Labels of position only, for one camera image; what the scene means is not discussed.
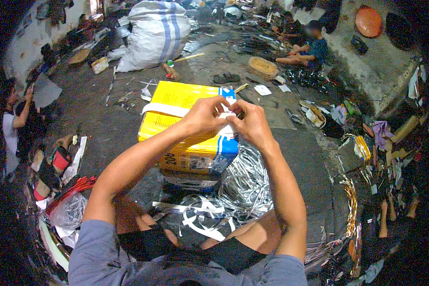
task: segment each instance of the yellow box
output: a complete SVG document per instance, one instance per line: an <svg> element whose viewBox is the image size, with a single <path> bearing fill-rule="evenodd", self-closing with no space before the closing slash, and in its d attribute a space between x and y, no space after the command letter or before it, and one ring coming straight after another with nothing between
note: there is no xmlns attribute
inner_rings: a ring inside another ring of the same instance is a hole
<svg viewBox="0 0 429 286"><path fill-rule="evenodd" d="M227 88L206 87L178 82L159 82L151 103L161 103L190 109L199 98L222 95L235 99L235 91ZM152 137L180 117L156 111L147 111L138 132L138 141ZM238 136L229 138L214 132L189 137L173 147L158 163L162 169L198 174L219 174L238 154Z"/></svg>

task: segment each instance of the orange bowl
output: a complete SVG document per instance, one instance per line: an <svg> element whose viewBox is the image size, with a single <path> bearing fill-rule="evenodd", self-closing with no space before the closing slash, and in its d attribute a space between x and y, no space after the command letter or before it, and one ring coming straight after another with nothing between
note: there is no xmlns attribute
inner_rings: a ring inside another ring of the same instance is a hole
<svg viewBox="0 0 429 286"><path fill-rule="evenodd" d="M356 11L356 27L366 37L378 37L383 30L382 18L369 6L361 6Z"/></svg>

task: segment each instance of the wooden stump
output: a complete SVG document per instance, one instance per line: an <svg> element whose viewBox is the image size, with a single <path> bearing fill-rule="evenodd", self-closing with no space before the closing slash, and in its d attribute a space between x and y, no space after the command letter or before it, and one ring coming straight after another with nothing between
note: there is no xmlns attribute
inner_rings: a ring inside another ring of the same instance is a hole
<svg viewBox="0 0 429 286"><path fill-rule="evenodd" d="M266 82L271 81L278 75L278 67L276 64L269 62L260 57L251 57L248 62L249 66L246 70L258 77L261 77Z"/></svg>

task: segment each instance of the cloth rag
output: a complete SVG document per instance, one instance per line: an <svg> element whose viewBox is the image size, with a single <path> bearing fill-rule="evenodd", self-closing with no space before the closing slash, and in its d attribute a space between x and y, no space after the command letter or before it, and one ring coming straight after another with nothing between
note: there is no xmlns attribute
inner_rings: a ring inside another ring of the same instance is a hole
<svg viewBox="0 0 429 286"><path fill-rule="evenodd" d="M388 130L388 122L387 121L375 121L373 124L373 133L375 134L375 147L380 150L385 150L386 140L383 138L384 135L391 138L394 136Z"/></svg>

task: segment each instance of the blue shirt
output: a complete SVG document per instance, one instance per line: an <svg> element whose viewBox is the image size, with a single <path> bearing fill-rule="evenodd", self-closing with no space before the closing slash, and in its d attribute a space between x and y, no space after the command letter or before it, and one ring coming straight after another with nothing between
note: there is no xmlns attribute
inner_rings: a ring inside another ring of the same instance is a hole
<svg viewBox="0 0 429 286"><path fill-rule="evenodd" d="M316 60L315 62L322 66L324 64L324 61L326 60L327 56L327 42L326 39L311 39L308 42L310 49L306 54L315 56Z"/></svg>
<svg viewBox="0 0 429 286"><path fill-rule="evenodd" d="M102 220L87 220L81 225L80 237L70 256L69 283L167 286L193 280L204 286L307 285L302 261L290 255L268 255L238 275L213 261L204 266L165 268L165 257L147 262L123 262L115 226Z"/></svg>

